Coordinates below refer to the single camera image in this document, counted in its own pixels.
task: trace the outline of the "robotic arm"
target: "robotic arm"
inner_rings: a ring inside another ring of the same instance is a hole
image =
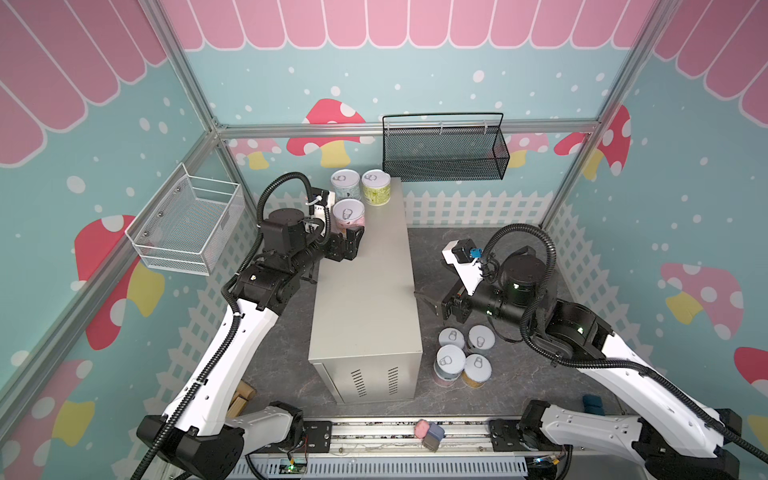
[[[547,262],[525,247],[498,262],[498,240],[512,231],[540,239]],[[455,240],[442,251],[459,276],[439,302],[427,300],[444,321],[460,323],[470,312],[518,326],[522,340],[553,366],[578,369],[615,393],[639,415],[604,417],[572,412],[534,400],[518,423],[519,441],[530,449],[582,445],[643,465],[658,480],[736,479],[739,460],[723,449],[734,442],[766,461],[765,452],[739,437],[741,418],[691,399],[643,361],[594,312],[557,298],[554,244],[541,229],[517,224],[501,228],[484,250]]]
[[[309,204],[313,216],[283,208],[264,219],[266,199],[290,179],[301,180],[307,197],[315,199]],[[333,200],[333,193],[312,188],[300,173],[283,175],[262,194],[257,206],[257,240],[222,290],[228,307],[217,334],[176,399],[162,415],[147,415],[139,425],[137,437],[150,450],[133,479],[141,478],[152,458],[159,455],[203,480],[223,480],[243,453],[269,444],[290,451],[305,438],[303,413],[280,402],[236,419],[225,417],[245,368],[300,281],[316,282],[312,271],[322,258],[342,261],[357,255],[364,228],[349,228],[345,236],[331,233],[328,223]],[[263,252],[256,255],[262,240]]]

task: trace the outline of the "pink sponge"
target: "pink sponge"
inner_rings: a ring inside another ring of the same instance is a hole
[[[416,427],[413,429],[413,435],[416,435],[417,439],[423,439],[427,436],[427,432],[429,431],[429,422],[426,420],[419,420],[416,423]]]

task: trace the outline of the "can lid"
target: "can lid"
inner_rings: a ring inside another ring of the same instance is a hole
[[[491,363],[484,356],[473,353],[467,357],[464,373],[470,380],[485,382],[491,378]]]
[[[479,349],[490,349],[496,343],[496,335],[485,325],[475,325],[469,329],[469,342]]]
[[[362,184],[371,188],[382,188],[389,185],[390,176],[384,170],[368,170],[362,175]]]
[[[437,364],[440,369],[448,374],[455,375],[464,369],[466,357],[462,349],[456,345],[446,345],[437,351]]]
[[[354,198],[345,198],[333,205],[333,216],[339,220],[351,222],[362,217],[365,212],[366,206]]]
[[[437,337],[440,346],[456,345],[458,348],[464,348],[464,334],[455,328],[443,329]]]
[[[349,168],[338,170],[331,176],[331,184],[334,187],[352,187],[360,181],[360,174]]]

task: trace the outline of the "green can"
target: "green can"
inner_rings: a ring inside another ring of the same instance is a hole
[[[368,170],[362,175],[362,194],[369,205],[378,207],[389,202],[391,177],[383,170]]]

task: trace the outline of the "wooden block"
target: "wooden block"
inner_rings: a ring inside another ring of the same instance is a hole
[[[240,415],[240,413],[245,409],[245,405],[248,403],[247,400],[245,400],[243,397],[239,396],[235,399],[234,402],[232,402],[232,405],[230,405],[230,409],[227,410],[227,418],[233,419]]]
[[[243,380],[240,380],[240,383],[237,384],[237,388],[235,389],[235,395],[239,395],[245,400],[250,400],[256,395],[256,390]]]

